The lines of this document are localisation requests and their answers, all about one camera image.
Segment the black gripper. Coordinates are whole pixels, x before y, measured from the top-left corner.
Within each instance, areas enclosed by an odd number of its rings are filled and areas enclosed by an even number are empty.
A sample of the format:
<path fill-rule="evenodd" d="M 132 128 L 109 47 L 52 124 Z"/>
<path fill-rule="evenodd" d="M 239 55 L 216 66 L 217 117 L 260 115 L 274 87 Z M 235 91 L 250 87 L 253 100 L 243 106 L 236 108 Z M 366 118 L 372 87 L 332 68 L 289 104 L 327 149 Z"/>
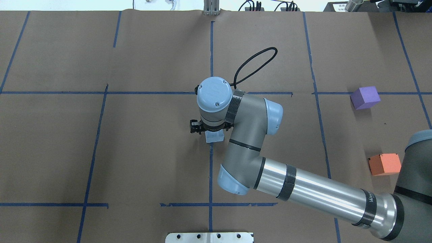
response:
<path fill-rule="evenodd" d="M 217 132 L 220 130 L 226 130 L 228 131 L 230 128 L 232 128 L 234 125 L 232 123 L 228 123 L 224 121 L 220 125 L 217 126 L 210 126 L 206 123 L 204 123 L 202 120 L 198 121 L 195 119 L 190 120 L 190 133 L 198 133 L 201 134 L 205 131 L 211 131 L 211 132 Z"/>

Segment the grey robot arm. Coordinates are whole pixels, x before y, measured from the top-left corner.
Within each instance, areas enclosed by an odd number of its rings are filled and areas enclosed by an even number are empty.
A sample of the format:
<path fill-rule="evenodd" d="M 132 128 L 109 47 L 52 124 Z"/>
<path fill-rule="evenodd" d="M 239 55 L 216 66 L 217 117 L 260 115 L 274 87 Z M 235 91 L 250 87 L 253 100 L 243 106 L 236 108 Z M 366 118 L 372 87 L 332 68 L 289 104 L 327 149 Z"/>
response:
<path fill-rule="evenodd" d="M 190 132 L 233 128 L 218 184 L 245 195 L 258 190 L 330 214 L 394 243 L 431 242 L 431 130 L 416 132 L 405 149 L 394 192 L 375 195 L 260 155 L 266 135 L 282 121 L 280 104 L 249 95 L 221 77 L 195 88 L 200 120 Z"/>

